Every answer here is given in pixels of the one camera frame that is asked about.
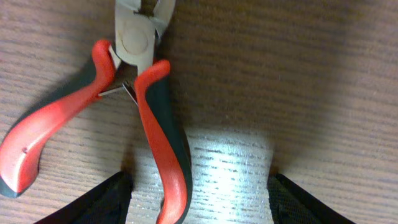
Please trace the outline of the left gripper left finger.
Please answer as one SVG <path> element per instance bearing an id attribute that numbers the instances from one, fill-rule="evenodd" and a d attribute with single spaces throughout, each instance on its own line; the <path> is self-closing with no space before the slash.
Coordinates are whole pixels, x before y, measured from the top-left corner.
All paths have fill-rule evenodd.
<path id="1" fill-rule="evenodd" d="M 37 223 L 125 223 L 132 188 L 131 175 L 120 171 Z"/>

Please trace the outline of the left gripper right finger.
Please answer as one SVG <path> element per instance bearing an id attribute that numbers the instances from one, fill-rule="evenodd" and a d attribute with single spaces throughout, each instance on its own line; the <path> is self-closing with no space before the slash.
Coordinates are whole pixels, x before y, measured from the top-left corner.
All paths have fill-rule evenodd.
<path id="1" fill-rule="evenodd" d="M 282 174 L 267 181 L 269 205 L 277 224 L 354 224 Z"/>

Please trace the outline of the red handled pliers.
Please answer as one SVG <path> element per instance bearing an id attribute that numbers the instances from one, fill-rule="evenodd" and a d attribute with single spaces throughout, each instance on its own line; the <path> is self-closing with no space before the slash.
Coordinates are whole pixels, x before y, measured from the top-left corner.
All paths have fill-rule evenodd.
<path id="1" fill-rule="evenodd" d="M 140 1 L 116 1 L 114 8 L 114 41 L 97 41 L 83 69 L 26 111 L 5 135 L 1 194 L 16 198 L 34 183 L 45 143 L 89 104 L 114 91 L 112 83 L 123 64 L 137 70 L 134 83 L 121 88 L 139 109 L 164 190 L 157 222 L 181 223 L 192 200 L 190 159 L 170 105 L 170 62 L 155 59 L 175 2 L 157 2 L 151 16 L 141 14 Z"/>

